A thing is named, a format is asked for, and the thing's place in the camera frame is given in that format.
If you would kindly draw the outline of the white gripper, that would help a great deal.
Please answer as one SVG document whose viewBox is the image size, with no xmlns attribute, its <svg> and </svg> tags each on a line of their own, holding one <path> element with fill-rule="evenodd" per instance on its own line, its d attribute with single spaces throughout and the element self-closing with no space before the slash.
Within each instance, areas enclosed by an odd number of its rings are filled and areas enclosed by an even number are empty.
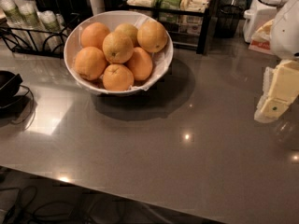
<svg viewBox="0 0 299 224">
<path fill-rule="evenodd" d="M 263 74 L 263 95 L 254 119 L 261 123 L 278 120 L 299 96 L 299 0 L 288 0 L 273 20 L 258 28 L 251 39 L 270 40 L 273 54 L 282 60 Z"/>
</svg>

